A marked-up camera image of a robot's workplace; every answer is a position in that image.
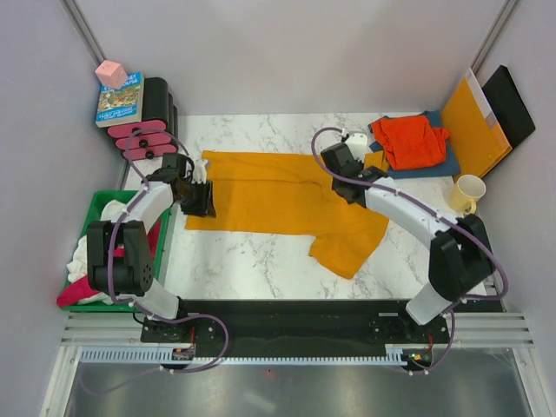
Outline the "yellow t shirt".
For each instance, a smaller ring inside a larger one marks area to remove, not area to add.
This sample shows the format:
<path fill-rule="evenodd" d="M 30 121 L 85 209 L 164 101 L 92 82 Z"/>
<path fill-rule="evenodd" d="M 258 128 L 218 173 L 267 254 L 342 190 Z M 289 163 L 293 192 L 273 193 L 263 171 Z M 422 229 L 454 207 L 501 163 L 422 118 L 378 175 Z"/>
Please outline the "yellow t shirt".
<path fill-rule="evenodd" d="M 310 155 L 204 151 L 216 216 L 190 216 L 186 229 L 310 235 L 308 251 L 324 268 L 351 279 L 378 248 L 389 220 L 331 188 Z"/>

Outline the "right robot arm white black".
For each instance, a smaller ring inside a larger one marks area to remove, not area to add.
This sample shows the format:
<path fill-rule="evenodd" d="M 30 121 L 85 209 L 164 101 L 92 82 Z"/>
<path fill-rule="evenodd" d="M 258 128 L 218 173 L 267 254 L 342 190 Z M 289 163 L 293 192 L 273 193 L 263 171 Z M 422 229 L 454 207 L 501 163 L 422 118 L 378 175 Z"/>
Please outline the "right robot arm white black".
<path fill-rule="evenodd" d="M 498 269 L 483 221 L 428 207 L 396 187 L 378 168 L 363 167 L 349 146 L 336 143 L 321 152 L 318 163 L 333 177 L 332 190 L 364 212 L 385 216 L 413 235 L 428 251 L 428 282 L 405 306 L 398 331 L 406 341 L 419 341 L 429 322 L 470 295 Z"/>

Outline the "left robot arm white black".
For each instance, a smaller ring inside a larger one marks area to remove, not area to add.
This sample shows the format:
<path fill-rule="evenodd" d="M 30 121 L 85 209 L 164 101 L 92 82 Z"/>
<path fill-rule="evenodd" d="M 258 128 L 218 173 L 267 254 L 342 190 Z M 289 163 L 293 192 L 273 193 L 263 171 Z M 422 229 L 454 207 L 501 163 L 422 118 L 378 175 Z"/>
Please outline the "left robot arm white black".
<path fill-rule="evenodd" d="M 89 286 L 116 304 L 127 303 L 161 321 L 161 332 L 183 341 L 191 326 L 180 314 L 181 299 L 155 277 L 148 233 L 161 215 L 178 205 L 185 215 L 215 217 L 208 161 L 179 153 L 162 157 L 131 200 L 109 221 L 92 222 L 86 232 Z"/>

